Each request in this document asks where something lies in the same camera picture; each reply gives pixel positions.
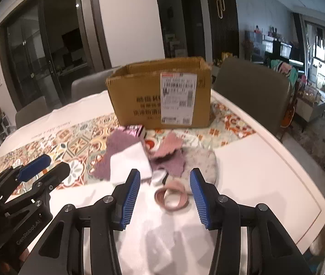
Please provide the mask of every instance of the brown cardboard box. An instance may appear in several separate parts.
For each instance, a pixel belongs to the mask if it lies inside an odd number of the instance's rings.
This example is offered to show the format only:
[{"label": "brown cardboard box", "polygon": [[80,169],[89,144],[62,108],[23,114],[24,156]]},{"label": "brown cardboard box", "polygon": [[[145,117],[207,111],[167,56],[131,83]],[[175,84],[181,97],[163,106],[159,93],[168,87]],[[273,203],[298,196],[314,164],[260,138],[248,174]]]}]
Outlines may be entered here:
[{"label": "brown cardboard box", "polygon": [[[194,82],[195,98],[193,97],[193,114],[191,121],[186,119],[186,124],[181,124],[184,119],[179,118],[179,123],[165,124],[161,122],[161,102],[167,97],[160,98],[160,78],[162,72],[179,72],[179,77],[196,74]],[[142,63],[129,64],[118,69],[107,80],[109,96],[114,111],[122,126],[142,124],[146,129],[177,128],[177,127],[207,127],[209,125],[210,98],[211,98],[211,68],[203,58],[172,58]],[[188,109],[189,101],[182,101]],[[165,122],[172,122],[164,117]]]}]

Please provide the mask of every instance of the television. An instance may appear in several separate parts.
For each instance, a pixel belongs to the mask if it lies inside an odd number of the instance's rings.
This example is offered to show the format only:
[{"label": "television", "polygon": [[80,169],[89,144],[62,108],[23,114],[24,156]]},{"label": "television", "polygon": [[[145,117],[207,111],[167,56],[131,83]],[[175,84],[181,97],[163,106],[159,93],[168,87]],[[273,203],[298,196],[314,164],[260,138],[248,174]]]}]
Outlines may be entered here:
[{"label": "television", "polygon": [[62,40],[70,53],[83,47],[79,28],[63,34]]}]

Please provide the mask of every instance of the silver bolt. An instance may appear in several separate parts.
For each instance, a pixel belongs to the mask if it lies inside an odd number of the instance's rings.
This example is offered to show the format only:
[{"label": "silver bolt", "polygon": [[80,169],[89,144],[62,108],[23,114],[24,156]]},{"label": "silver bolt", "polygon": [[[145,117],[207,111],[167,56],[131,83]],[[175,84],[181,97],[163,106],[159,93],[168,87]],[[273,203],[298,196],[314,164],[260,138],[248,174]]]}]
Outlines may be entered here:
[{"label": "silver bolt", "polygon": [[265,203],[260,203],[258,205],[258,209],[261,211],[267,211],[268,210],[268,206]]},{"label": "silver bolt", "polygon": [[71,204],[68,204],[68,205],[66,205],[67,207],[66,207],[66,209],[65,209],[65,212],[70,212],[72,209],[73,209],[73,205],[71,205]]},{"label": "silver bolt", "polygon": [[229,198],[223,194],[220,194],[217,199],[220,203],[226,203],[229,200]]},{"label": "silver bolt", "polygon": [[103,202],[104,203],[110,203],[114,200],[114,198],[111,195],[107,195],[105,197],[103,197]]}]

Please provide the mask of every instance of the floral tile pattern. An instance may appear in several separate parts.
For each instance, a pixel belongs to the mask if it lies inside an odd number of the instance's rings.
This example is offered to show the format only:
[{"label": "floral tile pattern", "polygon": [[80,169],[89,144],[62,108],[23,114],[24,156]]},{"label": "floral tile pattern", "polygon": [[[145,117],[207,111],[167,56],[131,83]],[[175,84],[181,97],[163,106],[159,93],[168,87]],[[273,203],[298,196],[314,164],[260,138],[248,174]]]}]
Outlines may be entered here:
[{"label": "floral tile pattern", "polygon": [[[57,189],[99,182],[99,179],[92,176],[94,166],[103,159],[107,137],[118,126],[118,119],[112,113],[52,133],[1,157],[0,172],[10,166],[26,165],[38,156],[48,154],[51,157],[50,166],[30,181],[21,183],[14,194],[29,191],[35,180],[62,161],[70,165],[70,175]],[[146,145],[152,150],[157,149],[170,131],[183,138],[184,146],[200,146],[207,149],[224,146],[255,133],[240,117],[214,98],[211,99],[209,127],[148,130]]]}]

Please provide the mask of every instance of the dining table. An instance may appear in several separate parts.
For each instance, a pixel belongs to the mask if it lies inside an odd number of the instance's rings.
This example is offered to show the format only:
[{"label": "dining table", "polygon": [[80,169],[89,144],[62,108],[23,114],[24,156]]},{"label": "dining table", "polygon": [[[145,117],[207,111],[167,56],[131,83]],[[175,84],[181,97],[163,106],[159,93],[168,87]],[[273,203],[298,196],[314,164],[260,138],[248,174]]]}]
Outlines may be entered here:
[{"label": "dining table", "polygon": [[[36,179],[60,162],[70,165],[70,175],[50,193],[53,217],[66,204],[88,206],[110,195],[114,186],[93,175],[105,154],[108,136],[118,126],[108,91],[103,91],[53,110],[15,131],[0,146],[0,172],[9,166],[25,165],[41,154],[51,157],[51,165],[21,183],[11,198],[29,191]],[[275,136],[213,90],[209,127],[150,129],[145,140],[158,147],[171,131],[183,138],[184,146],[214,151],[215,185],[220,194],[242,205],[267,204],[301,253],[308,249],[325,224],[325,199]],[[208,231],[201,224],[192,196],[184,209],[167,212],[154,201],[156,189],[149,181],[141,183],[131,223],[123,232],[114,232],[122,273],[208,274],[217,231]],[[242,227],[240,274],[247,273],[247,256],[247,231]],[[83,260],[85,274],[90,274],[87,229]]]}]

